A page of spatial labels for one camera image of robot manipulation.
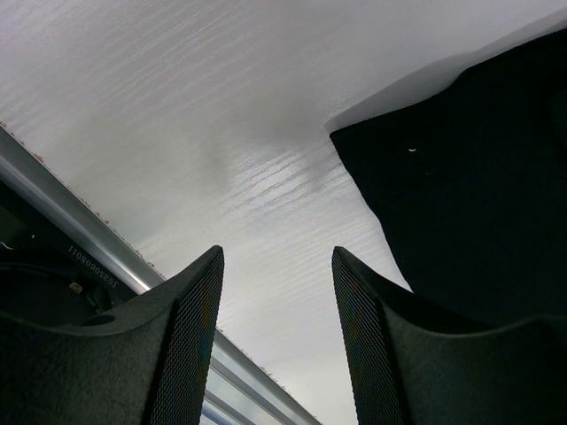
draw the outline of black plastic part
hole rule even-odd
[[[361,425],[567,423],[567,317],[489,329],[344,248],[332,267]]]
[[[136,293],[128,285],[91,257],[81,246],[73,242],[71,238],[2,182],[0,182],[0,199],[2,207],[7,212],[34,230],[35,245],[29,246],[28,249],[50,247],[73,262],[82,274],[113,292],[119,300],[128,301],[136,296]]]
[[[89,326],[0,313],[0,423],[198,424],[222,272],[213,247]]]

